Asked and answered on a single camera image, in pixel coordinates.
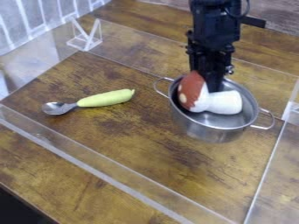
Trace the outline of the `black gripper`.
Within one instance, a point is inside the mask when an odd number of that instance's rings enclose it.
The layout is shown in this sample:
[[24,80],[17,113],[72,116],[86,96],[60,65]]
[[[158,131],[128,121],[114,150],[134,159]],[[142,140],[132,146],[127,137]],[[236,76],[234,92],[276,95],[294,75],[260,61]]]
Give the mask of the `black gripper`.
[[240,37],[242,0],[190,0],[192,29],[187,31],[190,67],[204,76],[211,93],[223,90],[234,74],[231,54]]

